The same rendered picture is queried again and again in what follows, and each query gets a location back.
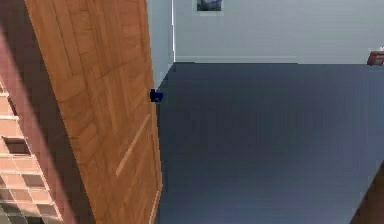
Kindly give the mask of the orange wooden room door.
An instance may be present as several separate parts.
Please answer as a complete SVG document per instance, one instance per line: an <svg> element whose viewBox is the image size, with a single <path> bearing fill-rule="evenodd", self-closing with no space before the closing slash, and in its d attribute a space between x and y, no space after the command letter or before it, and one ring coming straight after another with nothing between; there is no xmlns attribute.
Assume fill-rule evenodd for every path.
<svg viewBox="0 0 384 224"><path fill-rule="evenodd" d="M162 180L146 0L24 0L96 224L154 224Z"/></svg>

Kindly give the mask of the reddish brown wooden furniture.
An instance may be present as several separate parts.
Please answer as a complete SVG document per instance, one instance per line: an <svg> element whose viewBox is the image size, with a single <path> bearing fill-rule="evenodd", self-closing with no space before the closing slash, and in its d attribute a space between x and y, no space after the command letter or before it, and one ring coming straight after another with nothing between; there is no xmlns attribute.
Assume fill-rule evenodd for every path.
<svg viewBox="0 0 384 224"><path fill-rule="evenodd" d="M384 50L372 50L368 56L367 64L369 66L384 64Z"/></svg>

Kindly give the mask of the brown wooden furniture corner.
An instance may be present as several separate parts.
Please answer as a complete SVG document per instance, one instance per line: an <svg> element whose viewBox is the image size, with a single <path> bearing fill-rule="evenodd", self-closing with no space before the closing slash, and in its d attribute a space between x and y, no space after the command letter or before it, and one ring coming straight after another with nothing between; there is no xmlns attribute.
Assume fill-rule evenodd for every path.
<svg viewBox="0 0 384 224"><path fill-rule="evenodd" d="M384 224L384 161L349 224Z"/></svg>

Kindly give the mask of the grey framed wall picture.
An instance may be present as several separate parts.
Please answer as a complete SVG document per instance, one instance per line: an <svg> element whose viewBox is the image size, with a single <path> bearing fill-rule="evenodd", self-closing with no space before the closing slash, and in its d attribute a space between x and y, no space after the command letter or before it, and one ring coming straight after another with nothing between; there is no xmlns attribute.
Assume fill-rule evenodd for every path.
<svg viewBox="0 0 384 224"><path fill-rule="evenodd" d="M223 0L194 0L193 13L199 16L218 16L224 13Z"/></svg>

